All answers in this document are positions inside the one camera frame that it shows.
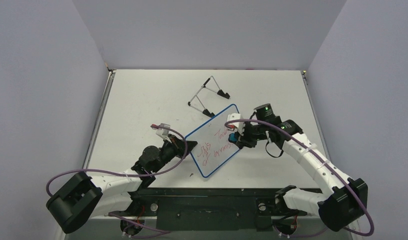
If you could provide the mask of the blue whiteboard eraser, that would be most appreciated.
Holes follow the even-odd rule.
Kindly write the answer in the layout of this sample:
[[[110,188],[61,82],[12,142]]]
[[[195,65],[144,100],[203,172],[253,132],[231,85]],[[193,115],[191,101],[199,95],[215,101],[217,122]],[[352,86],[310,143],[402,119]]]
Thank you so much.
[[[240,134],[237,133],[237,132],[235,132],[235,133],[230,133],[230,134],[229,134],[229,137],[228,137],[228,141],[229,141],[230,143],[236,144],[237,141],[238,141],[238,139],[239,139],[239,137],[240,137]]]

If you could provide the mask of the blue framed whiteboard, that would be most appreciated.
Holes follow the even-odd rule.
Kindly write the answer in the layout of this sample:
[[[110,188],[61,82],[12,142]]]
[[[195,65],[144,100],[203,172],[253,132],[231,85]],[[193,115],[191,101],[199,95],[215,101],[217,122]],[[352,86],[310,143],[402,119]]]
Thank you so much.
[[[239,152],[228,141],[231,131],[224,126],[229,114],[238,113],[237,105],[231,104],[186,135],[187,141],[197,142],[190,155],[202,177],[210,177]]]

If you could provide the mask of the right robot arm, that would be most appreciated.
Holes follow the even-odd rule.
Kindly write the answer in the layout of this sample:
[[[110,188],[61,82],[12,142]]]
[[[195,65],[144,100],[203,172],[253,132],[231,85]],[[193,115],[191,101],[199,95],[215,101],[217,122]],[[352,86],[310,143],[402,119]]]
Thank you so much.
[[[318,216],[334,232],[348,230],[349,224],[368,215],[365,181],[339,170],[296,122],[282,121],[270,104],[256,107],[251,118],[229,114],[225,126],[232,131],[230,143],[240,149],[254,148],[259,141],[275,144],[281,154],[292,157],[317,184],[320,193],[293,185],[279,190],[274,197],[274,207],[279,213],[295,211]]]

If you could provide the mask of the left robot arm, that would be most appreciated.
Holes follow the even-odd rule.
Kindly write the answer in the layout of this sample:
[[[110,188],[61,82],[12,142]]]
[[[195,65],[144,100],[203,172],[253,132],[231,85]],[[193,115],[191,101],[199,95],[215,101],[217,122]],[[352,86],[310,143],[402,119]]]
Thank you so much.
[[[135,164],[123,172],[96,169],[95,175],[90,176],[90,168],[73,170],[73,176],[50,196],[46,207],[66,234],[96,216],[122,211],[135,215],[141,201],[131,194],[147,188],[159,170],[172,159],[189,155],[197,144],[169,134],[161,147],[144,148]]]

